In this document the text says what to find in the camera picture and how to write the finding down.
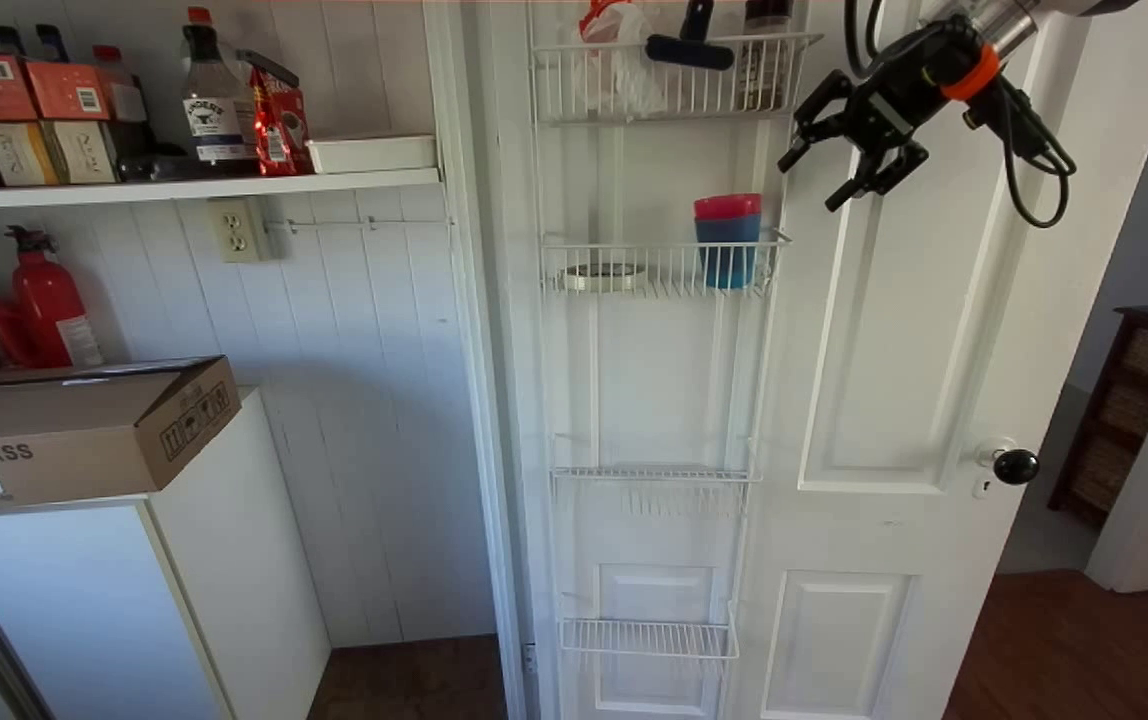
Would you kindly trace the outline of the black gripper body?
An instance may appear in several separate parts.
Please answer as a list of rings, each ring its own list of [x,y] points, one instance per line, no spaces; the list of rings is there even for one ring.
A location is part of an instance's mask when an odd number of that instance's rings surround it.
[[[857,72],[853,146],[865,152],[902,148],[950,102],[971,106],[983,93],[983,39],[963,14],[936,15],[875,54]]]

